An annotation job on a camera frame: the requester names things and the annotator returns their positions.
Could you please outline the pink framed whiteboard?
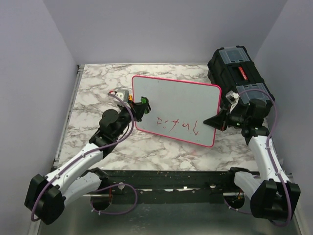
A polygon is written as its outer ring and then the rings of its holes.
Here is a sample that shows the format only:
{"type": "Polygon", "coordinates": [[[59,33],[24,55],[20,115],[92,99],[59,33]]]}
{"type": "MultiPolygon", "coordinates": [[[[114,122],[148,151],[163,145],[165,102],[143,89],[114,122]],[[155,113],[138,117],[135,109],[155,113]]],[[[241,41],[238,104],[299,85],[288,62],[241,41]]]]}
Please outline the pink framed whiteboard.
{"type": "Polygon", "coordinates": [[[219,111],[222,90],[217,85],[132,77],[134,102],[146,97],[151,110],[136,123],[139,131],[212,147],[216,130],[203,122],[219,111]]]}

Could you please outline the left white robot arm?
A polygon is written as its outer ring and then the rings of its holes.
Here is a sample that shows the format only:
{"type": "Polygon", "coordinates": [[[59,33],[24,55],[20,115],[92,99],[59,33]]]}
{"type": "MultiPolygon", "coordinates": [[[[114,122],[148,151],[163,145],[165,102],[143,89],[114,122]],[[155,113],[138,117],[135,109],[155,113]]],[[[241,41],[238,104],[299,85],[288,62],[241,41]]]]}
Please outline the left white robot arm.
{"type": "Polygon", "coordinates": [[[111,192],[106,173],[90,167],[108,156],[128,136],[120,136],[129,126],[134,128],[149,113],[151,107],[146,97],[140,102],[123,103],[120,112],[109,109],[102,114],[99,128],[88,144],[65,165],[42,176],[35,175],[29,184],[24,205],[31,211],[31,221],[49,225],[56,221],[65,207],[87,193],[111,192]]]}

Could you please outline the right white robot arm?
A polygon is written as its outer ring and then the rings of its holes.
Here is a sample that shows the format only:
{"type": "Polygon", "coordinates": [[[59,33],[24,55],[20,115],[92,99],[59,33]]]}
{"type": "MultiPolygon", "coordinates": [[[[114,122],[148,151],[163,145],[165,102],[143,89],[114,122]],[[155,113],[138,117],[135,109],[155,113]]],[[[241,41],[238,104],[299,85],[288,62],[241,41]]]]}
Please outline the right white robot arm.
{"type": "Polygon", "coordinates": [[[204,124],[225,131],[227,127],[241,129],[247,146],[257,163],[260,181],[245,168],[233,167],[232,175],[225,179],[225,187],[235,192],[241,189],[250,199],[250,210],[254,217],[271,222],[288,223],[294,214],[300,187],[292,183],[281,168],[272,141],[272,131],[263,125],[271,109],[272,99],[251,99],[243,104],[241,99],[222,99],[221,110],[204,124]]]}

